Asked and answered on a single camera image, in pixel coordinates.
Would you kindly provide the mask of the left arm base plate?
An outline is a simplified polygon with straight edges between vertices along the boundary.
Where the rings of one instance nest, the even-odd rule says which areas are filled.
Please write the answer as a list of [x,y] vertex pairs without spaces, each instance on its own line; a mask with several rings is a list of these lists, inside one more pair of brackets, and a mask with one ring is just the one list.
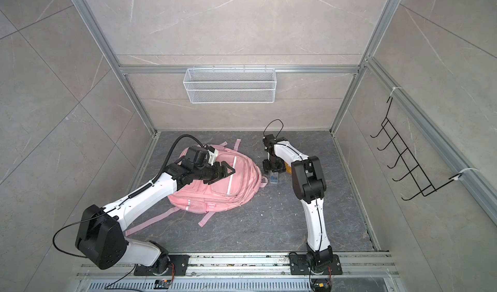
[[160,257],[153,266],[138,265],[134,270],[135,276],[185,276],[190,256],[173,254]]

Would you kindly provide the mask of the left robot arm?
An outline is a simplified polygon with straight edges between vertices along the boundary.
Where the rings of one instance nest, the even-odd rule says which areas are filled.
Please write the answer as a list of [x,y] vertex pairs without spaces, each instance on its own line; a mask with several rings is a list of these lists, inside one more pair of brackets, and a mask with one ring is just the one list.
[[99,269],[116,264],[135,264],[162,275],[170,267],[168,251],[155,242],[142,242],[125,236],[127,228],[141,214],[165,197],[195,180],[213,184],[235,174],[219,152],[190,147],[184,156],[161,168],[155,178],[129,195],[104,207],[91,205],[82,214],[75,247]]

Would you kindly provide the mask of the pink school backpack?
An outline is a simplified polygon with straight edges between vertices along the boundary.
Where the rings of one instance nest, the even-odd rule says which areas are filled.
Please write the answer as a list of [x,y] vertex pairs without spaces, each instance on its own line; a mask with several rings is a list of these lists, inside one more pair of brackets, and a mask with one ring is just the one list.
[[215,213],[229,211],[250,201],[259,189],[268,184],[268,179],[252,159],[239,152],[241,142],[241,139],[237,139],[234,148],[228,148],[226,142],[214,145],[219,152],[216,161],[227,162],[236,171],[233,175],[210,185],[201,180],[193,181],[168,196],[173,208],[128,229],[125,235],[137,233],[179,210],[203,214],[204,217],[199,222],[199,226],[203,227]]

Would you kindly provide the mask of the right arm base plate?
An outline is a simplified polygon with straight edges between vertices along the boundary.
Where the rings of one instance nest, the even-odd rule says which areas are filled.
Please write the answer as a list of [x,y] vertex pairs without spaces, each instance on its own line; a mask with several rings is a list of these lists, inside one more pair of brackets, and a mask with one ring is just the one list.
[[291,275],[342,275],[343,270],[336,254],[288,254]]

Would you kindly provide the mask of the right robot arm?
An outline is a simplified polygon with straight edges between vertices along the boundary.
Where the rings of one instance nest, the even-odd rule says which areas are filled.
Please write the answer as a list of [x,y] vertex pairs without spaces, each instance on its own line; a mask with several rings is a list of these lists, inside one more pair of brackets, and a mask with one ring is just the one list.
[[265,172],[282,173],[291,168],[293,191],[304,208],[308,230],[306,260],[312,272],[321,273],[333,263],[333,249],[324,218],[327,185],[320,160],[300,152],[283,137],[265,135],[263,143],[268,153],[263,161]]

